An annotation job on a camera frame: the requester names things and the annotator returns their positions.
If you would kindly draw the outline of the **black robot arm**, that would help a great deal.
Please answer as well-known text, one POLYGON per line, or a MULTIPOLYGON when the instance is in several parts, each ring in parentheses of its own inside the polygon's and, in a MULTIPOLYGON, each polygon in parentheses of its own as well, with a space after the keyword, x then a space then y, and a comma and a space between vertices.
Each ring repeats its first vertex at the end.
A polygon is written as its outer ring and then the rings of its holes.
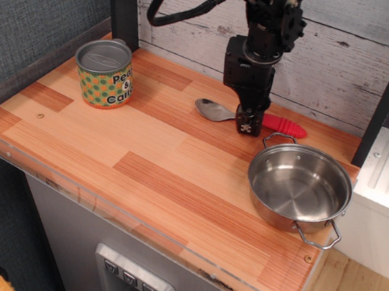
POLYGON ((237 131, 260 135, 264 112, 270 106, 274 65, 303 37, 302 0, 244 0, 248 34, 229 39, 223 83, 234 90, 240 104, 237 131))

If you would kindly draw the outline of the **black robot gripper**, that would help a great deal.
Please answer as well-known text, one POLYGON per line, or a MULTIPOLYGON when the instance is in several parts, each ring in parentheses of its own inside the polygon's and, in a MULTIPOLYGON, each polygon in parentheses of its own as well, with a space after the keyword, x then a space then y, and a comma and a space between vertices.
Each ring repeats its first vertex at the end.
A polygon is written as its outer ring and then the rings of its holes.
POLYGON ((274 68, 252 63, 243 52, 247 37, 229 39, 224 61, 223 83, 239 97, 235 124, 239 134, 258 137, 264 112, 270 106, 274 68))

